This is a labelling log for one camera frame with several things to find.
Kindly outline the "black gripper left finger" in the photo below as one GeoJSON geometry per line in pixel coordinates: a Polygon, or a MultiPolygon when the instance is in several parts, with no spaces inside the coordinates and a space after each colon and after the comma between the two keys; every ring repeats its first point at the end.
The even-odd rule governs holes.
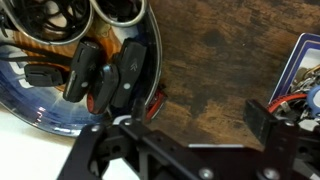
{"type": "Polygon", "coordinates": [[[145,106],[145,100],[143,98],[138,98],[134,101],[134,104],[132,106],[132,113],[131,117],[136,120],[143,122],[146,117],[146,106],[145,106]]]}

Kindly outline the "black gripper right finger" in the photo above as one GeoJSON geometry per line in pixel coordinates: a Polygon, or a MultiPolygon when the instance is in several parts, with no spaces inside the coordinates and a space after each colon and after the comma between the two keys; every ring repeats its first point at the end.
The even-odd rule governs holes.
{"type": "Polygon", "coordinates": [[[265,145],[277,119],[258,101],[245,101],[243,120],[256,139],[265,145]]]}

